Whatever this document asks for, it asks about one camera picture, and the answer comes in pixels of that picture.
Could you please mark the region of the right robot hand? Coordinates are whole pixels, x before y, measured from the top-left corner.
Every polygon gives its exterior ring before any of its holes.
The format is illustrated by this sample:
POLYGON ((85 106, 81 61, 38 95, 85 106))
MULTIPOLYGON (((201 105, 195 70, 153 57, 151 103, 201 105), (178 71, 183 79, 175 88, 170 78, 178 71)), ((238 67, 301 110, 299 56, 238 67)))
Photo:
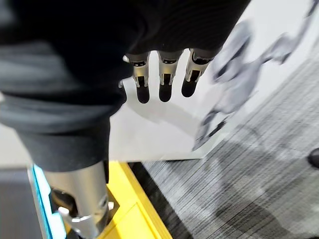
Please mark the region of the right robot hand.
POLYGON ((54 209, 81 239, 107 226, 110 117, 121 82, 158 51, 208 62, 247 0, 3 0, 0 121, 46 175, 54 209))

